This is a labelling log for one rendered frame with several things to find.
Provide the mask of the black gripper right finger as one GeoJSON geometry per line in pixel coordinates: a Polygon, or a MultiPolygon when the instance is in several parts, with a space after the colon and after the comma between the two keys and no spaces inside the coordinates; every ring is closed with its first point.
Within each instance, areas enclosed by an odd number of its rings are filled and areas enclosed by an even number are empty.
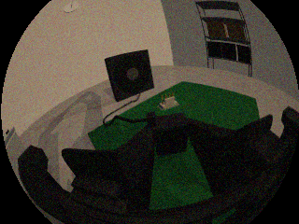
{"type": "Polygon", "coordinates": [[[208,179],[213,197],[216,197],[228,190],[227,184],[243,161],[249,143],[270,131],[273,116],[254,120],[236,131],[197,119],[187,120],[190,123],[188,138],[208,179]]]}

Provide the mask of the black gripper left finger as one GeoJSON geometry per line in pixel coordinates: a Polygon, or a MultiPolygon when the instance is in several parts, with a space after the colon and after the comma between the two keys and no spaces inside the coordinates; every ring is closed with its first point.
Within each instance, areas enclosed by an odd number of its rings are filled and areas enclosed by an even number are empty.
{"type": "Polygon", "coordinates": [[[146,124],[115,150],[64,148],[61,156],[74,175],[120,182],[139,210],[146,210],[150,209],[154,147],[152,126],[146,124]]]}

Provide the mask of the green circuit board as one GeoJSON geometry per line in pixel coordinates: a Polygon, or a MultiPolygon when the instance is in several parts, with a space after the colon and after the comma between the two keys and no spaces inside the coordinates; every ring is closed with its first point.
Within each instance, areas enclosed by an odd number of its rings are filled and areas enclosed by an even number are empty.
{"type": "MultiPolygon", "coordinates": [[[[259,119],[257,100],[254,97],[183,81],[117,116],[144,119],[150,112],[156,113],[156,116],[184,112],[187,119],[201,120],[233,131],[259,119]]],[[[115,150],[134,138],[148,124],[146,120],[131,123],[116,119],[111,126],[106,126],[111,121],[112,119],[89,132],[94,149],[115,150]]],[[[158,156],[154,147],[149,209],[175,208],[212,197],[208,179],[190,138],[187,139],[187,152],[158,156]]]]}

